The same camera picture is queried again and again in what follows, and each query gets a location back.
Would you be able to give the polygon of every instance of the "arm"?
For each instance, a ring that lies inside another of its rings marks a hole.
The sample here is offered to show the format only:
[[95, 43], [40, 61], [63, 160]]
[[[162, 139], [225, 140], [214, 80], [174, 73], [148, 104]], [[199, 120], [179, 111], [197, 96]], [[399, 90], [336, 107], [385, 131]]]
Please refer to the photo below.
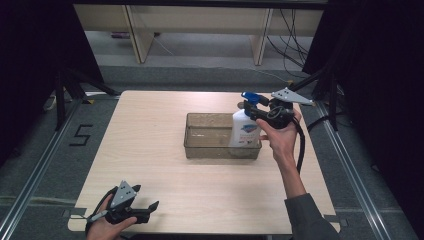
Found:
[[[301, 115], [295, 110], [296, 119]], [[269, 140], [273, 157], [283, 179], [287, 200], [285, 200], [293, 238], [302, 239], [339, 239], [337, 231], [319, 212], [312, 196], [306, 193], [303, 182], [296, 169], [294, 145], [297, 130], [293, 123], [284, 129], [274, 129], [261, 119], [256, 120], [266, 135], [261, 140]]]

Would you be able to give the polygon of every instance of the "gray sleeve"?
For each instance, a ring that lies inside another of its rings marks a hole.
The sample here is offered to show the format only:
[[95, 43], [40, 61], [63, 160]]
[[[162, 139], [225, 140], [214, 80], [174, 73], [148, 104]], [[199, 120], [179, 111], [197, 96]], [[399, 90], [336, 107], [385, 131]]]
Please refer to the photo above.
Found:
[[334, 227], [319, 212], [312, 196], [304, 194], [285, 200], [293, 239], [340, 239]]

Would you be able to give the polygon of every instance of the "white spray bottle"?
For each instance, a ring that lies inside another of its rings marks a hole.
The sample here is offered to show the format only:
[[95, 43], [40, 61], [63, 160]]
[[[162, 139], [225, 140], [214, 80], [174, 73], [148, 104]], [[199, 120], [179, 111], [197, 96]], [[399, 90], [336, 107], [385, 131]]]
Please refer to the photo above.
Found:
[[[259, 95], [251, 92], [243, 92], [242, 97], [256, 106], [259, 103]], [[229, 147], [255, 147], [259, 141], [261, 128], [255, 121], [250, 119], [249, 112], [240, 109], [233, 114], [233, 129]]]

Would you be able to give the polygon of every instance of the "hand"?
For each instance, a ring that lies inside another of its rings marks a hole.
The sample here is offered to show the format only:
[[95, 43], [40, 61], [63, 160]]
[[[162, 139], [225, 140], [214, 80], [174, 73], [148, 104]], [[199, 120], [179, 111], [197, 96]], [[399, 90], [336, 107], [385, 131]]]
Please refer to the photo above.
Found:
[[[300, 121], [302, 115], [293, 109], [294, 117]], [[260, 136], [260, 140], [269, 140], [269, 146], [273, 150], [274, 159], [277, 164], [282, 166], [291, 166], [294, 162], [294, 145], [296, 142], [297, 130], [294, 123], [290, 122], [283, 129], [275, 129], [266, 121], [257, 119], [256, 123], [265, 131], [266, 135]]]
[[[106, 210], [107, 204], [112, 198], [112, 194], [107, 196], [107, 198], [103, 201], [102, 205], [99, 208], [99, 212], [102, 212], [103, 210]], [[129, 226], [133, 225], [135, 222], [137, 222], [136, 217], [131, 217], [128, 219], [125, 219], [124, 221], [118, 223], [118, 224], [111, 224], [109, 223], [104, 217], [98, 219], [91, 225], [90, 230], [87, 234], [87, 240], [118, 240], [121, 239], [119, 236], [121, 232], [128, 228]]]

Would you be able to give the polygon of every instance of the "wire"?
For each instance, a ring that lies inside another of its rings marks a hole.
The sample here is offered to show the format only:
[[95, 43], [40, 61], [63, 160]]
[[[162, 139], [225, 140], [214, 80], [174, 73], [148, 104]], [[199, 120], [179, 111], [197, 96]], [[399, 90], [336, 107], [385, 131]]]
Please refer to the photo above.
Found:
[[300, 126], [299, 120], [297, 120], [297, 118], [293, 116], [292, 123], [294, 123], [294, 125], [296, 126], [296, 130], [300, 136], [300, 150], [299, 150], [299, 157], [297, 159], [297, 166], [296, 166], [297, 171], [300, 173], [300, 169], [302, 169], [302, 164], [303, 164], [303, 157], [305, 156], [306, 140], [305, 140], [305, 134], [303, 133], [302, 127]]
[[274, 119], [274, 118], [278, 117], [278, 115], [280, 115], [280, 113], [283, 109], [284, 109], [283, 106], [275, 107], [267, 113], [266, 117], [269, 118], [269, 119]]
[[[338, 115], [344, 115], [344, 114], [346, 114], [346, 112], [341, 111], [341, 112], [337, 112], [336, 113], [336, 116], [338, 116]], [[315, 120], [314, 122], [312, 122], [311, 124], [308, 125], [308, 132], [310, 132], [312, 130], [312, 128], [314, 128], [316, 125], [318, 125], [319, 123], [321, 123], [321, 122], [323, 122], [325, 120], [328, 120], [329, 118], [330, 118], [329, 115], [325, 115], [323, 117], [318, 118], [317, 120]]]
[[291, 76], [293, 77], [297, 77], [297, 78], [305, 78], [302, 76], [298, 76], [296, 74], [291, 73], [289, 70], [287, 70], [286, 67], [286, 58], [289, 59], [290, 61], [292, 61], [293, 63], [297, 64], [299, 67], [303, 68], [303, 65], [301, 63], [299, 63], [298, 61], [296, 61], [294, 58], [288, 56], [285, 52], [286, 51], [281, 51], [277, 46], [274, 45], [274, 43], [271, 41], [271, 39], [267, 36], [267, 39], [269, 41], [269, 43], [271, 44], [272, 47], [274, 47], [274, 49], [277, 51], [277, 53], [281, 54], [283, 56], [283, 66], [284, 66], [284, 70]]
[[297, 49], [294, 49], [291, 46], [290, 46], [290, 48], [292, 48], [292, 49], [294, 49], [295, 51], [298, 52], [299, 57], [300, 57], [300, 60], [304, 64], [304, 62], [306, 61], [306, 57], [304, 55], [307, 55], [308, 54], [308, 51], [304, 47], [302, 47], [299, 44], [299, 42], [297, 41], [296, 25], [295, 25], [295, 21], [296, 21], [296, 10], [295, 9], [292, 9], [291, 12], [292, 12], [292, 24], [291, 24], [291, 28], [290, 28], [289, 23], [287, 22], [286, 17], [284, 16], [284, 13], [283, 13], [282, 9], [280, 9], [280, 14], [281, 14], [281, 16], [282, 16], [282, 18], [284, 20], [284, 23], [286, 24], [287, 30], [290, 33], [289, 34], [289, 39], [288, 39], [287, 42], [284, 41], [281, 36], [280, 36], [280, 39], [286, 44], [286, 50], [287, 50], [287, 47], [290, 46], [290, 40], [293, 39], [293, 41], [296, 44]]

